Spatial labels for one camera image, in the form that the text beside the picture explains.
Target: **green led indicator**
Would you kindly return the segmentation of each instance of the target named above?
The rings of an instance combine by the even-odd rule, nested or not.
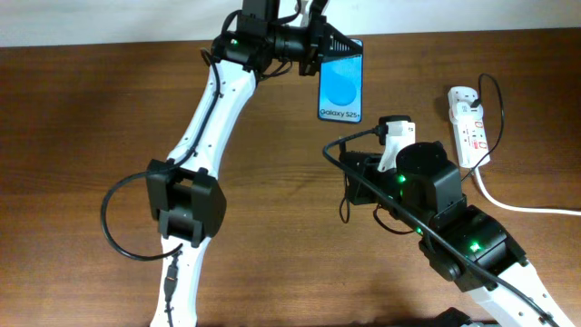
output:
[[[474,242],[472,243],[472,245],[470,245],[470,250],[472,250],[473,253],[475,253],[476,251],[482,249],[480,247],[480,244],[478,244],[478,242]]]

